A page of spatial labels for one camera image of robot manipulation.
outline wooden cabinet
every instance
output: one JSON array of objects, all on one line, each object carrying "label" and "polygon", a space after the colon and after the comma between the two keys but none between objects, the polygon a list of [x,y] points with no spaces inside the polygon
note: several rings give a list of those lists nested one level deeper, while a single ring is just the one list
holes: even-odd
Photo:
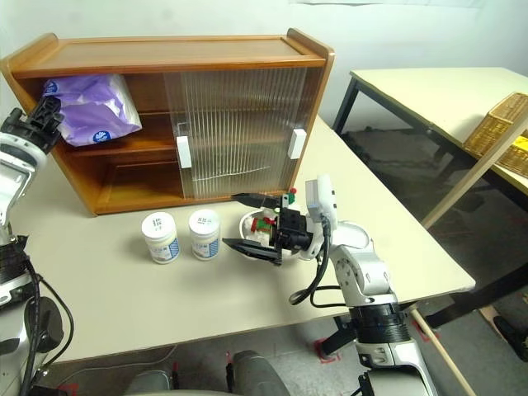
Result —
[{"label": "wooden cabinet", "polygon": [[[287,35],[58,39],[2,61],[26,112],[48,78],[120,73],[143,129],[54,157],[94,214],[227,200],[240,191],[285,191],[302,159],[287,158],[293,128],[309,137],[332,67],[332,49]],[[178,165],[177,136],[191,147]]]}]

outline table leg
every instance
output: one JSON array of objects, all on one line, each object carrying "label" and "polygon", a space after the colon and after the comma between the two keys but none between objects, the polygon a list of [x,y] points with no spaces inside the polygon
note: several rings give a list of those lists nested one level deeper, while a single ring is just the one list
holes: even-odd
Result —
[{"label": "table leg", "polygon": [[330,356],[333,352],[354,341],[357,337],[356,330],[350,326],[349,322],[345,322],[341,316],[336,316],[333,320],[337,325],[337,331],[321,342],[322,357]]},{"label": "table leg", "polygon": [[432,160],[435,163],[439,163],[446,154],[447,154],[447,149],[444,146],[439,146],[438,149],[433,154]]},{"label": "table leg", "polygon": [[470,312],[492,304],[497,299],[509,295],[528,284],[528,263],[509,274],[484,286],[480,290],[451,295],[454,304],[426,316],[426,321],[432,328],[438,328],[451,320],[455,320]]},{"label": "table leg", "polygon": [[337,134],[341,134],[343,131],[343,127],[347,122],[348,115],[350,114],[350,110],[356,101],[358,92],[357,80],[352,78],[348,84],[348,88],[346,89],[345,97],[343,97],[343,101],[341,102],[341,107],[339,107],[336,120],[333,121],[332,129],[335,130]]},{"label": "table leg", "polygon": [[438,176],[436,176],[435,183],[438,183],[439,185],[444,184],[453,173],[461,169],[465,169],[464,164],[462,164],[458,158],[451,159],[447,165],[445,165],[444,169],[441,170]]},{"label": "table leg", "polygon": [[371,85],[360,80],[356,80],[355,85],[358,92],[361,92],[386,110],[393,113],[400,120],[412,126],[417,132],[427,134],[435,132],[434,125],[431,125],[431,123],[421,117],[418,113],[409,110],[401,103],[398,103],[394,101],[394,99],[387,97],[383,92],[377,90],[375,87],[372,87]]}]

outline purple tissue package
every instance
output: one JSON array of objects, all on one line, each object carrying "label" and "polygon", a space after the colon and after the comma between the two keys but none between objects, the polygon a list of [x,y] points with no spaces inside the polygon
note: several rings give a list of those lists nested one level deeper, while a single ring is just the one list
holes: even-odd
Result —
[{"label": "purple tissue package", "polygon": [[73,146],[119,138],[141,129],[125,79],[119,74],[51,78],[44,96],[61,101],[59,130]]}]

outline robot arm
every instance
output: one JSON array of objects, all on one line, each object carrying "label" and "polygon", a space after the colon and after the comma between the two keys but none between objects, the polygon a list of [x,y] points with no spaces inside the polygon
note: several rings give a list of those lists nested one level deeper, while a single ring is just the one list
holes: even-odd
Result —
[{"label": "robot arm", "polygon": [[40,297],[41,280],[24,252],[27,237],[13,235],[9,224],[12,207],[60,137],[59,110],[59,99],[45,97],[24,120],[22,111],[14,109],[0,127],[0,396],[26,396],[34,368],[64,335],[55,302]]},{"label": "robot arm", "polygon": [[[346,306],[350,310],[351,325],[356,331],[356,348],[362,365],[371,368],[360,377],[363,394],[428,395],[436,390],[417,343],[409,336],[403,313],[399,310],[386,264],[378,257],[369,234],[359,225],[337,221],[335,191],[327,175],[306,182],[308,212],[287,208],[287,200],[265,200],[262,196],[234,196],[244,204],[280,209],[276,225],[271,231],[274,248],[260,247],[260,243],[244,239],[224,239],[239,252],[280,264],[281,249],[298,251],[309,260],[320,253],[323,263],[316,278],[305,290],[290,297],[298,304],[312,294],[325,269],[325,258],[332,261],[337,282]],[[260,255],[260,248],[265,254]]]}]

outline white wall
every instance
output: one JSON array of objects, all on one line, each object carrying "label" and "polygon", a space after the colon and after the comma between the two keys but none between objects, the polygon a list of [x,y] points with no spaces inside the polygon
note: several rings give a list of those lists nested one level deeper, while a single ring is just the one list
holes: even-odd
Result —
[{"label": "white wall", "polygon": [[[48,31],[59,37],[284,34],[301,30],[337,54],[319,110],[332,123],[351,68],[503,66],[528,74],[528,1],[483,8],[310,6],[288,0],[0,0],[0,55]],[[0,116],[17,104],[5,81]],[[396,126],[359,100],[349,127]]]}]

